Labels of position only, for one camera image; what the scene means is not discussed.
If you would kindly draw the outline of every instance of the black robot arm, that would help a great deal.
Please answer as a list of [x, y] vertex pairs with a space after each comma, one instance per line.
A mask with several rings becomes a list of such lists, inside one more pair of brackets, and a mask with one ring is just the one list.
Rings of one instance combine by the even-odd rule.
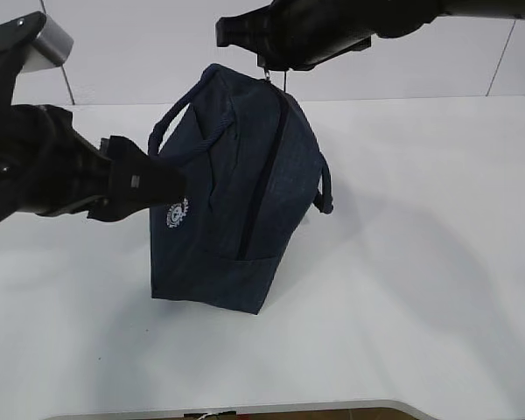
[[371, 37], [399, 38], [439, 16], [525, 19], [525, 0], [274, 0], [216, 25], [218, 46], [256, 53], [268, 70], [312, 70], [371, 46]]
[[183, 176], [128, 138], [103, 139], [97, 150], [74, 130], [71, 112], [11, 106], [19, 73], [62, 65], [72, 43], [40, 12], [0, 25], [0, 221], [15, 212], [120, 221], [183, 199]]

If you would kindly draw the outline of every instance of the table surface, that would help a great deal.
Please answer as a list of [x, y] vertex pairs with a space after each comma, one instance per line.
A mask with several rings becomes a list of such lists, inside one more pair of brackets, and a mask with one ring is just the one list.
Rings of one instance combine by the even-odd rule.
[[[308, 213], [258, 317], [151, 300], [146, 212], [0, 225], [0, 420], [525, 418], [525, 98], [303, 107], [336, 209]], [[74, 125], [145, 146], [167, 109], [75, 107]]]

